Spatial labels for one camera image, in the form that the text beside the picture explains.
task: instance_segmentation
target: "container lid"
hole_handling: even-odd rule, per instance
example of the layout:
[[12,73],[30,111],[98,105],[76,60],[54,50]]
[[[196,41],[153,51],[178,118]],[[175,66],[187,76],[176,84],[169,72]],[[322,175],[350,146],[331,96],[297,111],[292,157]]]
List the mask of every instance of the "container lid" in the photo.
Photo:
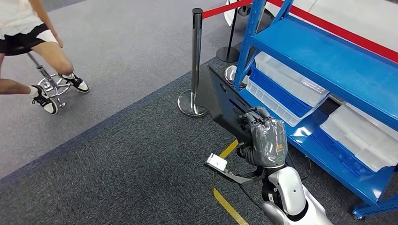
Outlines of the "container lid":
[[384,131],[386,134],[388,134],[389,136],[391,136],[392,138],[394,138],[395,140],[398,141],[398,132],[396,130],[394,130],[394,129],[390,128],[389,126],[385,125],[384,123],[376,120],[375,118],[371,117],[370,115],[366,114],[365,112],[363,112],[362,110],[358,109],[357,107],[351,105],[348,102],[344,102],[343,104],[346,104],[349,108],[354,110],[356,113],[361,115],[363,118],[367,119],[373,125],[375,125],[379,129]]

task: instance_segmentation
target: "sneaker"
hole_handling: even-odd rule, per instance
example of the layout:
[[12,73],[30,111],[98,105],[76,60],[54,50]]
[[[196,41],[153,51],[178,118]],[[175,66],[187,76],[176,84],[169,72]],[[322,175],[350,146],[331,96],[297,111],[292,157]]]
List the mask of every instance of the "sneaker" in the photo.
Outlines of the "sneaker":
[[32,104],[38,103],[44,110],[52,115],[57,114],[58,105],[52,100],[48,95],[46,90],[40,85],[32,85],[32,87],[37,88],[38,94],[33,97]]
[[61,77],[66,80],[66,83],[71,83],[79,92],[87,93],[90,90],[87,84],[74,73],[69,76],[61,75]]

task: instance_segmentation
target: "white sock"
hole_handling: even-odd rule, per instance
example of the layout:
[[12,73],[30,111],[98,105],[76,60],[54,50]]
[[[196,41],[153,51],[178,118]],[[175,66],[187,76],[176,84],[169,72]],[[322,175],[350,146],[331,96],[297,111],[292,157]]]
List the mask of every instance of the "white sock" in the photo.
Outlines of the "white sock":
[[73,78],[73,74],[69,74],[68,76],[62,75],[62,77],[66,78],[66,79],[72,79]]
[[31,92],[29,93],[29,96],[31,96],[32,98],[36,98],[38,96],[38,89],[32,86],[30,86],[30,88]]

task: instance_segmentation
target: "black stanchion post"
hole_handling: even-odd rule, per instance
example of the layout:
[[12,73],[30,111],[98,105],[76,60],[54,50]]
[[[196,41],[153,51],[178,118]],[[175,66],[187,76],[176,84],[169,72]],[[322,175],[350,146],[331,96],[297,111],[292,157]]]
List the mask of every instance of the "black stanchion post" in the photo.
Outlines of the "black stanchion post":
[[219,60],[223,62],[236,62],[239,59],[239,51],[232,47],[232,39],[234,37],[235,23],[237,19],[237,8],[235,9],[234,19],[231,26],[230,43],[228,47],[222,47],[217,50],[216,56]]

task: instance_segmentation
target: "white robot body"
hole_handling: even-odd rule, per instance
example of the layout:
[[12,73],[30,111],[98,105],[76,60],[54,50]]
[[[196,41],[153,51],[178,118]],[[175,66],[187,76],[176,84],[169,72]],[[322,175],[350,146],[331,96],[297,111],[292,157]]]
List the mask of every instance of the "white robot body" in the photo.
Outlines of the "white robot body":
[[268,178],[281,193],[284,212],[272,199],[263,202],[261,207],[275,225],[333,225],[327,218],[324,207],[301,184],[294,168],[285,167]]

